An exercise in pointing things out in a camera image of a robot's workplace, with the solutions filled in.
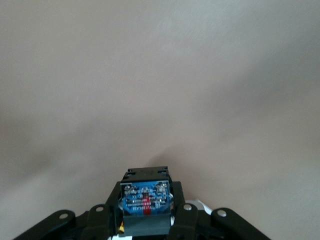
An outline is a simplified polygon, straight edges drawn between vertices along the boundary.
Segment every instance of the metal screw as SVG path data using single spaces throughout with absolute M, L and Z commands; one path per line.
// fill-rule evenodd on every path
M 190 204 L 185 204 L 183 208 L 184 210 L 190 211 L 192 209 L 192 206 Z
M 68 217 L 68 215 L 69 215 L 68 213 L 63 213 L 59 216 L 59 219 L 65 219 Z
M 223 217 L 223 218 L 227 216 L 226 211 L 225 211 L 225 210 L 222 210 L 222 209 L 218 210 L 216 213 L 217 213 L 220 217 Z
M 104 207 L 103 207 L 103 206 L 98 206 L 98 207 L 95 209 L 96 212 L 101 212 L 101 211 L 103 211 L 103 210 L 104 210 Z

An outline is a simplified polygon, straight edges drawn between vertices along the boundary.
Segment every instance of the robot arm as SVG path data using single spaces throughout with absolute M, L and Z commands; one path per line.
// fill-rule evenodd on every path
M 60 210 L 14 240 L 270 240 L 229 208 L 207 214 L 186 203 L 168 167 L 128 169 L 105 204 L 80 216 Z

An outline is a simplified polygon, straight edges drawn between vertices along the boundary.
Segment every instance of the red stripe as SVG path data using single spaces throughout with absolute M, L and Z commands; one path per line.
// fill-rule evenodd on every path
M 149 194 L 144 194 L 142 199 L 143 215 L 151 215 L 151 203 Z

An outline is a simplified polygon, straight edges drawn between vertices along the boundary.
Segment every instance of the white wall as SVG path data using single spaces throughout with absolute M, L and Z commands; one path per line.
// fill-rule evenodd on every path
M 0 3 L 0 239 L 127 168 L 274 240 L 320 236 L 320 1 Z

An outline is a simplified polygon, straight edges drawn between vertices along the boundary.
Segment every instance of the blue circuit board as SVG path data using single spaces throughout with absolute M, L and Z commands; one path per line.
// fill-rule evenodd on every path
M 170 185 L 167 180 L 121 183 L 121 189 L 121 207 L 126 215 L 147 216 L 170 211 Z

